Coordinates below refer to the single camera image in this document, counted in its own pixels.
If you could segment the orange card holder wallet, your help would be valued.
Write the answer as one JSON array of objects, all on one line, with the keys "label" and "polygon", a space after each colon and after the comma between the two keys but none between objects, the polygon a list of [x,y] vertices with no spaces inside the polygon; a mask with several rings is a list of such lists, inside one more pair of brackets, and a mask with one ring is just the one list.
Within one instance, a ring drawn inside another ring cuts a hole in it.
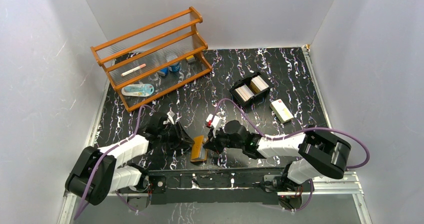
[{"label": "orange card holder wallet", "polygon": [[197,136],[194,139],[194,144],[191,148],[190,161],[192,163],[204,162],[207,160],[207,150],[203,147],[204,142],[207,140],[203,135]]}]

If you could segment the white card stack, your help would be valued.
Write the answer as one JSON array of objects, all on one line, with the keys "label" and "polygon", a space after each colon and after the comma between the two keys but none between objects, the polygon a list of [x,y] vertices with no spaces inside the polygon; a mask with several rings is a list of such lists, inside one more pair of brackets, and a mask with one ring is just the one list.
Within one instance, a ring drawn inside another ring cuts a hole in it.
[{"label": "white card stack", "polygon": [[251,101],[255,97],[253,91],[246,84],[235,88],[235,92],[240,96],[244,103]]},{"label": "white card stack", "polygon": [[270,87],[260,75],[253,77],[249,86],[255,94],[258,94]]}]

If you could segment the black card tray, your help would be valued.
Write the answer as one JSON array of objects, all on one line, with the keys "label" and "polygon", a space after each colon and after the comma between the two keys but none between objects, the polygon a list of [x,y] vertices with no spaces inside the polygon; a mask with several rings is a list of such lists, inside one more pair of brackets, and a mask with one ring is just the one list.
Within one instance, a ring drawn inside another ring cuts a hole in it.
[{"label": "black card tray", "polygon": [[256,71],[236,81],[229,92],[237,104],[246,108],[266,98],[273,87],[266,74]]}]

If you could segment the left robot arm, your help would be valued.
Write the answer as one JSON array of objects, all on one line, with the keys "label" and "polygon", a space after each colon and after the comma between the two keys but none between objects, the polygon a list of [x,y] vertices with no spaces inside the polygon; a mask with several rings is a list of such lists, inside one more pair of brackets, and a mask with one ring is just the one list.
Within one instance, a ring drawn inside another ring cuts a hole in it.
[{"label": "left robot arm", "polygon": [[155,112],[136,134],[109,146],[84,148],[65,182],[65,189],[93,206],[120,189],[146,192],[151,186],[147,170],[128,161],[146,154],[156,144],[169,149],[189,149],[195,141],[180,122],[172,119],[172,113]]}]

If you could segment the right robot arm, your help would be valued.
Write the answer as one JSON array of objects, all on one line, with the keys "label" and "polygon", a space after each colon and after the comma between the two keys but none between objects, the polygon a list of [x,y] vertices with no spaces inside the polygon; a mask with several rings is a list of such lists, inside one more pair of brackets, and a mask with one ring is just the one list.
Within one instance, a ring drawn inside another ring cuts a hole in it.
[{"label": "right robot arm", "polygon": [[340,180],[344,177],[351,145],[321,127],[311,127],[297,134],[262,136],[249,132],[237,120],[222,124],[218,116],[209,115],[209,128],[203,147],[218,154],[224,149],[240,149],[251,159],[277,156],[298,157],[284,167],[279,184],[295,191],[305,181],[319,176]]}]

